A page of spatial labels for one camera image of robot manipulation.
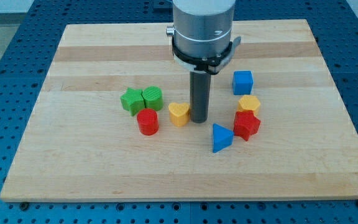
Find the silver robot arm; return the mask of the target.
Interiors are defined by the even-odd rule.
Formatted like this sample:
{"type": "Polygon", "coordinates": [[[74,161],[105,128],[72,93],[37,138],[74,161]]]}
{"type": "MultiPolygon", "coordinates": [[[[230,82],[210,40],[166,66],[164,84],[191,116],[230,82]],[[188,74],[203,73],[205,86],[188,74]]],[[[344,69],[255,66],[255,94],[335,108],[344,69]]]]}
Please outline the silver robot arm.
{"type": "Polygon", "coordinates": [[[219,73],[233,58],[241,37],[231,38],[236,0],[173,0],[175,60],[194,73],[219,73]]]}

